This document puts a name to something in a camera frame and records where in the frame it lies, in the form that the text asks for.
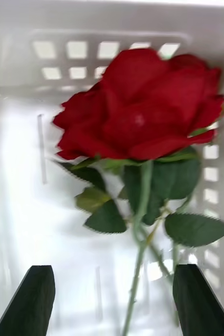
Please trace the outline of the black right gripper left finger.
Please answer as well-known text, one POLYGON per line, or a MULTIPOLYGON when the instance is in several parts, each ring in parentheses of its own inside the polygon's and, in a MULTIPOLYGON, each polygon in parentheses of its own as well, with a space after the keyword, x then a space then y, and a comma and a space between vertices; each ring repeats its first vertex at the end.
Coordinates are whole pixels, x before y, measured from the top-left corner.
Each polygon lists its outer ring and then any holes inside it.
POLYGON ((0 335, 46 335, 55 295, 52 267, 31 266, 0 319, 0 335))

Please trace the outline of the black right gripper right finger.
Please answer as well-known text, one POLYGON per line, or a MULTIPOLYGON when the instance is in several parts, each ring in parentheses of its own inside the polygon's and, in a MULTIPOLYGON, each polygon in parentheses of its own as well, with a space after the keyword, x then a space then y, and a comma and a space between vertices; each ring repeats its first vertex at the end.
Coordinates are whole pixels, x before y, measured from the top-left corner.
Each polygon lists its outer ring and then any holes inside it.
POLYGON ((173 298, 183 335, 224 335, 224 309, 197 265, 176 266, 173 298))

